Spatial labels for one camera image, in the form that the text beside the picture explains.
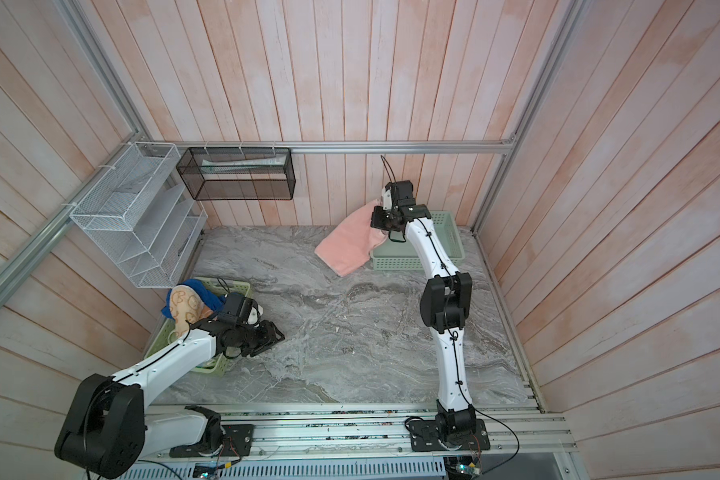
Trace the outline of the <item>mint green plastic basket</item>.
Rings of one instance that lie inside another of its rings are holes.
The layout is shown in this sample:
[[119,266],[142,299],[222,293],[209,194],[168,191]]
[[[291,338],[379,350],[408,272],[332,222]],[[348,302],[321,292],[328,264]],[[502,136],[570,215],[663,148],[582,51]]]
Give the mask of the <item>mint green plastic basket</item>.
[[372,268],[378,271],[422,270],[421,259],[415,249],[417,244],[426,251],[432,250],[433,244],[437,245],[437,254],[428,255],[436,266],[440,266],[442,260],[449,260],[454,267],[459,268],[465,252],[453,215],[447,211],[434,211],[431,215],[426,226],[429,237],[418,221],[414,224],[421,234],[414,241],[401,232],[388,232],[385,242],[371,251]]

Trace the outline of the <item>pink towel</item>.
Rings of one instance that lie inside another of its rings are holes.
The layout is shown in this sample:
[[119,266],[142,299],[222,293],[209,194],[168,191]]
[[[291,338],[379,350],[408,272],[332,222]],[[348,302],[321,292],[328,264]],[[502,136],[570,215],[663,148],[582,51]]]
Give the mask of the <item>pink towel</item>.
[[379,200],[348,215],[320,244],[315,254],[339,277],[346,277],[370,260],[370,253],[383,244],[387,234],[371,226]]

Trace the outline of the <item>yellow-green plastic basket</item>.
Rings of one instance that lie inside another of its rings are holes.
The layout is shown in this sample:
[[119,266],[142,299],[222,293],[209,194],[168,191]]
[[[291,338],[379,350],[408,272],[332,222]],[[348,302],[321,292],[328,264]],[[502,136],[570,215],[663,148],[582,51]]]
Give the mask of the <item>yellow-green plastic basket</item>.
[[[207,292],[214,298],[221,297],[221,304],[224,304],[225,298],[229,293],[240,293],[245,297],[252,297],[252,287],[249,283],[235,280],[225,280],[211,277],[198,277],[196,279],[187,280],[190,288],[198,287],[201,293]],[[165,315],[163,324],[156,330],[153,335],[152,342],[148,346],[144,360],[149,363],[152,360],[160,358],[168,351],[172,352],[172,356],[179,357],[179,353],[184,350],[184,344],[189,345],[191,339],[186,342],[184,337],[179,337],[175,331],[175,321],[168,315]],[[191,372],[207,374],[212,376],[223,376],[228,370],[232,359],[219,353],[213,358],[203,358],[203,361]]]

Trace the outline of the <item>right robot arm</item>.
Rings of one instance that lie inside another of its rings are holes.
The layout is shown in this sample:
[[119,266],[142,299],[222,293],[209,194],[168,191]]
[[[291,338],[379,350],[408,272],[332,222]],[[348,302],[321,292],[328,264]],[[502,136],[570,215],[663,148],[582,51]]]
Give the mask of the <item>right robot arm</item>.
[[419,204],[410,181],[387,183],[371,226],[400,233],[413,246],[427,277],[419,302],[422,322],[433,336],[439,374],[434,425],[443,443],[477,430],[477,412],[466,381],[463,341],[469,318],[473,281],[451,261],[440,241],[432,214]]

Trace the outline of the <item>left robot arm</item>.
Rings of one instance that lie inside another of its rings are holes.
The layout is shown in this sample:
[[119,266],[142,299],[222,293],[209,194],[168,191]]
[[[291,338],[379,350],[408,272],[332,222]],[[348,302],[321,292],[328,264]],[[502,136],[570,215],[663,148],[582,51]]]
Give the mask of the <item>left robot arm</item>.
[[232,291],[206,293],[203,284],[171,289],[164,309],[176,338],[148,358],[104,376],[84,379],[72,400],[54,446],[55,456],[86,474],[115,479],[143,457],[219,459],[240,456],[244,437],[229,433],[214,410],[189,405],[176,414],[148,417],[148,407],[190,370],[217,356],[255,357],[285,338],[262,317],[258,303]]

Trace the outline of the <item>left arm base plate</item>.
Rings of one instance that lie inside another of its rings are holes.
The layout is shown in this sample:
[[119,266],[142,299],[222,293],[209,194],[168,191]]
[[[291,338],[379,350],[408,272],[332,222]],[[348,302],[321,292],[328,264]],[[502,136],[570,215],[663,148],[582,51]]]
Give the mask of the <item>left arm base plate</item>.
[[253,424],[208,427],[198,442],[171,448],[169,457],[246,457],[250,455],[254,430]]

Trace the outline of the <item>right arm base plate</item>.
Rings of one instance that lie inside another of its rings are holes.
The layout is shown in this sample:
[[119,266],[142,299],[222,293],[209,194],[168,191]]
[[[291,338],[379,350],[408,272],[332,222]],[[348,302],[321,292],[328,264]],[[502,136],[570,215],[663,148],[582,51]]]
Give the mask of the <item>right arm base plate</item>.
[[481,419],[477,420],[474,428],[456,433],[445,433],[436,420],[424,420],[417,416],[408,417],[404,427],[414,452],[482,452],[491,449],[488,432]]

